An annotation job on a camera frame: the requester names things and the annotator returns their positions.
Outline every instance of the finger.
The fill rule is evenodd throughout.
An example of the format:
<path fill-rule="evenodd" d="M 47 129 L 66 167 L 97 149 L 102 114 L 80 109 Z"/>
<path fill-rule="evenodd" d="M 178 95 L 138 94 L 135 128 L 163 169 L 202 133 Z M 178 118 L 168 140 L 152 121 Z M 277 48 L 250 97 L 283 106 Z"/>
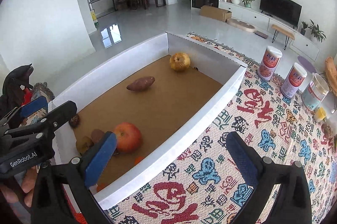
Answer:
<path fill-rule="evenodd" d="M 34 193 L 34 189 L 30 190 L 30 192 L 25 196 L 25 204 L 28 207 L 32 206 L 32 200 L 33 200 L 33 193 Z"/>
<path fill-rule="evenodd" d="M 18 202 L 17 195 L 7 186 L 0 184 L 0 190 L 8 203 Z"/>
<path fill-rule="evenodd" d="M 31 189 L 34 188 L 36 178 L 37 178 L 36 168 L 28 169 L 21 184 L 21 188 L 25 193 L 28 193 Z"/>

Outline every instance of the tv stand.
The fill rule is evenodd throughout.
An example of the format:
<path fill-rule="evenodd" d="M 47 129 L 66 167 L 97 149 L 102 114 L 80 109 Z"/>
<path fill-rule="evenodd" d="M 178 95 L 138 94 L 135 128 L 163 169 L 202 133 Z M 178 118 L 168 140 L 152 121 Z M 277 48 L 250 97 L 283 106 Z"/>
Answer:
<path fill-rule="evenodd" d="M 267 14 L 267 13 L 264 13 L 263 10 L 261 11 L 262 14 L 265 14 L 266 16 L 269 16 L 269 17 L 273 17 L 272 14 Z"/>
<path fill-rule="evenodd" d="M 295 38 L 293 42 L 289 41 L 288 38 L 286 40 L 287 47 L 291 50 L 295 51 L 301 56 L 308 57 L 309 59 L 315 61 L 320 49 L 317 45 L 311 42 L 307 37 L 301 35 L 296 27 L 293 25 L 287 25 L 282 22 L 277 17 L 268 16 L 265 13 L 262 13 L 258 8 L 247 8 L 242 5 L 235 5 L 232 3 L 227 3 L 224 1 L 219 1 L 219 8 L 225 9 L 232 12 L 232 18 L 244 21 L 245 23 L 249 23 L 257 28 L 260 32 L 269 35 L 273 38 L 273 34 L 275 34 L 275 29 L 272 27 L 273 24 L 286 30 L 291 34 L 291 38 Z M 277 39 L 284 44 L 285 36 L 279 34 Z"/>

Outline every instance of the canister lid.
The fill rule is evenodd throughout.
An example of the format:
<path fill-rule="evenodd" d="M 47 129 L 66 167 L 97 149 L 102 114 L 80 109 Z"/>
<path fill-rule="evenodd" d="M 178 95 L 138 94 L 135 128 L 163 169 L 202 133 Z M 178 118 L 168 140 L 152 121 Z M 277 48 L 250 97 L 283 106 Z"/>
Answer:
<path fill-rule="evenodd" d="M 281 58 L 282 57 L 282 52 L 280 50 L 278 50 L 277 48 L 275 48 L 274 46 L 268 45 L 267 46 L 267 51 L 269 51 L 270 53 L 272 53 L 277 58 Z"/>
<path fill-rule="evenodd" d="M 298 63 L 294 63 L 293 67 L 295 68 L 297 73 L 299 73 L 299 75 L 301 75 L 303 78 L 305 78 L 308 75 L 307 71 Z"/>
<path fill-rule="evenodd" d="M 327 95 L 329 93 L 329 86 L 326 81 L 317 73 L 315 73 L 312 77 L 312 81 L 314 85 L 317 87 L 318 91 L 320 91 L 323 95 Z"/>

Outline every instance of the white canister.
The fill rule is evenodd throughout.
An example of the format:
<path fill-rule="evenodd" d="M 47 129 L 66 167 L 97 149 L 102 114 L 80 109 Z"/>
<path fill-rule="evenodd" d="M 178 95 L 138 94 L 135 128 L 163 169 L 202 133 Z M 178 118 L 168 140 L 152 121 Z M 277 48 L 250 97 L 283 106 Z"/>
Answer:
<path fill-rule="evenodd" d="M 282 94 L 289 99 L 292 98 L 307 75 L 307 71 L 302 66 L 294 63 L 280 88 Z"/>
<path fill-rule="evenodd" d="M 258 68 L 257 74 L 263 80 L 270 80 L 282 57 L 282 52 L 270 45 L 267 46 L 266 52 Z"/>
<path fill-rule="evenodd" d="M 312 76 L 312 80 L 301 95 L 303 105 L 313 111 L 329 93 L 329 86 L 326 81 L 317 73 Z"/>

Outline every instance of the cabinet drawer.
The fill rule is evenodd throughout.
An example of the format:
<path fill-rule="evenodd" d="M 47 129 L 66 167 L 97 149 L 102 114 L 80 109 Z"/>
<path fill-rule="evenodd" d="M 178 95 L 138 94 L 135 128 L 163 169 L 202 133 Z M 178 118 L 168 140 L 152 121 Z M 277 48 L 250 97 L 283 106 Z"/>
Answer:
<path fill-rule="evenodd" d="M 232 12 L 232 18 L 242 20 L 242 11 L 243 11 L 242 7 L 220 1 L 219 8 Z"/>
<path fill-rule="evenodd" d="M 243 9 L 242 20 L 265 31 L 268 29 L 269 18 L 259 13 Z"/>
<path fill-rule="evenodd" d="M 320 52 L 320 49 L 316 45 L 314 45 L 310 40 L 298 33 L 296 33 L 295 35 L 293 46 L 302 51 L 313 61 L 316 60 L 317 55 Z"/>

